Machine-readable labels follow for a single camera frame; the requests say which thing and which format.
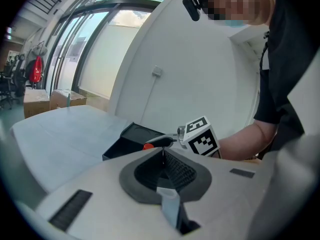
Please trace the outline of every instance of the office chair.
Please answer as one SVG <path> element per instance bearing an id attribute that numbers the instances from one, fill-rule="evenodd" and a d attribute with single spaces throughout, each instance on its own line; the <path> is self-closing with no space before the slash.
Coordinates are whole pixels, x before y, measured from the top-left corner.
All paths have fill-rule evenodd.
<path id="1" fill-rule="evenodd" d="M 25 61 L 25 55 L 21 54 L 19 55 L 19 62 L 17 63 L 16 69 L 13 72 L 12 82 L 14 84 L 14 95 L 16 97 L 22 97 L 25 95 L 25 89 L 26 89 L 26 78 L 24 77 L 22 64 Z"/>
<path id="2" fill-rule="evenodd" d="M 14 62 L 12 63 L 10 69 L 7 72 L 3 72 L 0 77 L 0 94 L 1 94 L 1 100 L 0 103 L 3 103 L 7 101 L 10 105 L 10 110 L 12 109 L 12 102 L 13 101 L 19 101 L 17 98 L 12 97 L 12 72 L 14 68 L 17 65 L 17 61 L 19 60 L 19 55 L 16 55 L 14 57 Z"/>

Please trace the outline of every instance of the cardboard box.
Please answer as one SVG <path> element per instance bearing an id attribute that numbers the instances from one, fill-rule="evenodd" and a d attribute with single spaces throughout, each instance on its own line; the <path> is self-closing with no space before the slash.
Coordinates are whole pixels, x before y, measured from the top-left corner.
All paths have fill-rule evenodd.
<path id="1" fill-rule="evenodd" d="M 26 89 L 23 99 L 24 118 L 50 110 L 50 100 L 46 90 Z"/>
<path id="2" fill-rule="evenodd" d="M 87 97 L 69 89 L 54 90 L 50 97 L 50 110 L 65 108 L 70 94 L 70 106 L 86 105 Z"/>

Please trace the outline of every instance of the floor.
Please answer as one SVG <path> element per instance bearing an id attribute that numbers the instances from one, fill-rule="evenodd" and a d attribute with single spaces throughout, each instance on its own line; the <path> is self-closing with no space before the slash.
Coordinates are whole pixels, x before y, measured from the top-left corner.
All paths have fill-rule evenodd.
<path id="1" fill-rule="evenodd" d="M 46 193 L 37 184 L 33 184 L 35 179 L 17 155 L 18 148 L 10 135 L 10 128 L 25 119 L 23 97 L 19 99 L 19 103 L 14 102 L 12 109 L 9 109 L 6 102 L 2 105 L 4 108 L 0 108 L 0 176 L 15 200 L 20 200 L 34 209 Z"/>

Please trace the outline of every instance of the person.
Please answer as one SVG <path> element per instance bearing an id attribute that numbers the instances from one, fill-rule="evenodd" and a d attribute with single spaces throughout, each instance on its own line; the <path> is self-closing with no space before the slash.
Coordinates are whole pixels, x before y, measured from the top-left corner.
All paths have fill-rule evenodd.
<path id="1" fill-rule="evenodd" d="M 260 99 L 254 122 L 219 140 L 222 158 L 245 160 L 267 147 L 276 151 L 299 138 L 304 129 L 287 96 L 307 70 L 319 44 L 303 18 L 305 8 L 295 7 L 293 0 L 198 1 L 211 20 L 269 26 L 269 70 L 260 69 Z"/>

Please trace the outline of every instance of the face mask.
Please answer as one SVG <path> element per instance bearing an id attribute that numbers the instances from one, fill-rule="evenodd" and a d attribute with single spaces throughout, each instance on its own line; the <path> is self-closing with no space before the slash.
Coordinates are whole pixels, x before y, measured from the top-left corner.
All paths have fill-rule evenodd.
<path id="1" fill-rule="evenodd" d="M 244 21 L 240 19 L 215 20 L 214 22 L 220 26 L 228 26 L 231 28 L 241 28 L 246 25 Z"/>

